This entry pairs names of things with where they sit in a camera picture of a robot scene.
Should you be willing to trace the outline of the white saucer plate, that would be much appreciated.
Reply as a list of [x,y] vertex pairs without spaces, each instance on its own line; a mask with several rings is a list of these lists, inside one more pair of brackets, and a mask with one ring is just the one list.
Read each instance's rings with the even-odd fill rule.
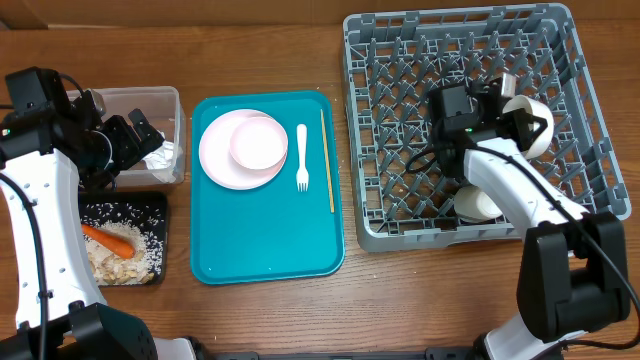
[[547,105],[517,95],[503,107],[502,121],[526,159],[539,157],[548,149],[553,136],[554,118]]

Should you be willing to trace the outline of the white tissue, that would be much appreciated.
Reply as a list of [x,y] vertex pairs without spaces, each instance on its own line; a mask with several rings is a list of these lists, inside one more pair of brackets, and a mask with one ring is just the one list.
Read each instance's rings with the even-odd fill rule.
[[171,141],[164,140],[162,146],[152,151],[143,158],[143,162],[152,175],[161,183],[175,183],[178,176],[175,174],[174,156],[183,153],[181,148]]

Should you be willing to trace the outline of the rice food scraps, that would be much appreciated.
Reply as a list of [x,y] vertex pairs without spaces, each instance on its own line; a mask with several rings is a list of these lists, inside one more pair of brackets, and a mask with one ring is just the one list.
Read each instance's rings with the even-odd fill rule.
[[160,283],[165,275],[165,201],[84,202],[81,224],[89,265],[100,286]]

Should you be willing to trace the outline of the small white cup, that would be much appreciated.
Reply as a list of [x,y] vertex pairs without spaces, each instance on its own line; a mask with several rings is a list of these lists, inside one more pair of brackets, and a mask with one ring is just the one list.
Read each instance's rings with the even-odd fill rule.
[[460,188],[454,195],[454,210],[463,221],[481,223],[503,215],[499,207],[477,186]]

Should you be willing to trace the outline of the orange carrot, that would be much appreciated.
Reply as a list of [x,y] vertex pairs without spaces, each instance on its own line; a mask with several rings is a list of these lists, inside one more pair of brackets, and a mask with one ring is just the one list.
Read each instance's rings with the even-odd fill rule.
[[135,256],[135,248],[124,239],[86,224],[82,224],[81,228],[85,236],[116,256],[123,259],[131,259]]

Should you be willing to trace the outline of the large white plate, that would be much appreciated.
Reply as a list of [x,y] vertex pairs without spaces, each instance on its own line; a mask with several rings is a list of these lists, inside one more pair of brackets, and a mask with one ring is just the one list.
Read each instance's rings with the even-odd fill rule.
[[205,174],[216,184],[231,190],[250,190],[271,181],[283,167],[285,158],[266,170],[249,170],[240,166],[230,154],[233,131],[250,117],[270,117],[253,110],[239,109],[216,118],[205,130],[199,143],[199,162]]

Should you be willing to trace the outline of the small white food bowl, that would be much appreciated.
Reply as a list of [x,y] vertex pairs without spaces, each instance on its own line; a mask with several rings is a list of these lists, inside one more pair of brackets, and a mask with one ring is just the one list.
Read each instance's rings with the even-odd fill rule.
[[242,167],[266,170],[285,158],[288,136],[270,117],[250,117],[236,127],[231,136],[230,154]]

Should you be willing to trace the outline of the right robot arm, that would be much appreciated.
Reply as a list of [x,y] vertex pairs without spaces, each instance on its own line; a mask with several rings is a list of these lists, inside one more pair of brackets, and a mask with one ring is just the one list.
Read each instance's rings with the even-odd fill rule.
[[639,310],[628,280],[624,226],[610,212],[591,213],[566,197],[530,163],[549,147],[549,107],[509,89],[510,81],[464,82],[426,95],[432,125],[426,153],[444,176],[469,185],[455,211],[467,221],[493,213],[485,195],[524,242],[517,314],[479,336],[468,359],[559,359],[570,346],[626,350],[638,345],[586,339]]

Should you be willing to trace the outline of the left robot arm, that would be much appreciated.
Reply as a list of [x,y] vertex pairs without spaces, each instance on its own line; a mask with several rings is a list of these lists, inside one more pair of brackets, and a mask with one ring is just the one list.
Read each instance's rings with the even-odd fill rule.
[[66,76],[31,67],[6,76],[11,111],[1,123],[1,189],[20,290],[17,332],[4,359],[177,359],[185,339],[155,338],[144,322],[106,304],[92,274],[78,190],[102,189],[163,143],[139,109],[103,121],[89,90],[70,100]]

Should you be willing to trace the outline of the clear plastic waste bin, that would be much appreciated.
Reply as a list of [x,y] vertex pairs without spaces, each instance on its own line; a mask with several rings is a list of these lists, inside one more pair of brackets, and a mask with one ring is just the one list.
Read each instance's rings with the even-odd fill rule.
[[[128,88],[104,88],[94,89],[99,92],[105,101],[107,113],[99,117],[92,109],[92,132],[104,146],[105,153],[100,156],[93,173],[83,175],[84,186],[87,189],[99,189],[101,187],[133,187],[152,185],[172,185],[184,180],[185,172],[185,139],[186,139],[186,115],[180,102],[178,91],[170,86],[158,87],[128,87]],[[68,93],[74,107],[83,113],[82,107],[77,107],[73,101],[80,95],[79,91]],[[175,183],[161,183],[148,170],[143,159],[128,170],[113,175],[106,167],[109,163],[110,145],[105,135],[98,132],[98,128],[113,115],[120,115],[129,120],[128,114],[139,108],[147,117],[150,124],[164,137],[179,146],[183,153],[174,156],[175,174],[178,180]]]

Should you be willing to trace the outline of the grey plastic dishwasher rack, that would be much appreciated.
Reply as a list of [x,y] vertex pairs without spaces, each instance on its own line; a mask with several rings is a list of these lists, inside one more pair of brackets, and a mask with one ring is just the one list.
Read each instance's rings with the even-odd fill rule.
[[354,14],[343,23],[344,83],[357,237],[387,252],[513,239],[504,218],[472,224],[454,210],[462,181],[405,165],[428,145],[427,93],[513,75],[517,94],[555,128],[534,167],[594,213],[632,206],[569,9],[559,3]]

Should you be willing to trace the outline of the black plastic tray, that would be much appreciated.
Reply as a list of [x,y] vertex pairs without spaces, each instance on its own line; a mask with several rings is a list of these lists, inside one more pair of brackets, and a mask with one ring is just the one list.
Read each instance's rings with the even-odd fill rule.
[[127,241],[134,256],[123,259],[86,237],[98,285],[151,286],[164,280],[169,204],[161,192],[105,192],[79,196],[81,222]]

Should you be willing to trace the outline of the wooden chopstick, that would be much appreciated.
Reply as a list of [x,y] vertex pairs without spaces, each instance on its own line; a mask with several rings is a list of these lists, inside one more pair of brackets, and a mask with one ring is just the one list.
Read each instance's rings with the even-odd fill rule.
[[330,206],[330,212],[332,214],[334,214],[335,213],[335,202],[334,202],[334,196],[333,196],[331,165],[330,165],[329,152],[328,152],[327,129],[326,129],[326,123],[325,123],[325,117],[324,117],[324,110],[323,109],[320,110],[320,117],[321,117],[321,128],[322,128],[322,137],[323,137],[323,151],[324,151],[324,159],[325,159],[325,169],[326,169],[326,176],[327,176],[327,189],[328,189],[328,196],[329,196],[329,206]]

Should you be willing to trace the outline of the teal plastic serving tray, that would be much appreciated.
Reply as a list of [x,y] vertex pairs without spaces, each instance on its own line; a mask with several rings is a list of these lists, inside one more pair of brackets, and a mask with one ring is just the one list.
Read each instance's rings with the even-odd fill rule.
[[[213,182],[199,162],[199,143],[219,116],[239,109],[264,112],[289,137],[279,173],[250,190]],[[324,110],[335,213],[330,212],[320,110]],[[296,127],[308,130],[309,186],[296,184]],[[208,285],[326,276],[345,258],[344,221],[331,105],[313,90],[212,97],[194,110],[191,169],[191,269]]]

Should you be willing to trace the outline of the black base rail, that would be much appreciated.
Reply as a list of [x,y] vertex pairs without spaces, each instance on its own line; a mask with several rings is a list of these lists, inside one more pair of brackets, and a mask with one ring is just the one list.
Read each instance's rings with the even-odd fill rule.
[[422,352],[347,352],[258,354],[256,352],[212,353],[203,343],[188,337],[198,360],[472,360],[485,359],[473,347],[432,347]]

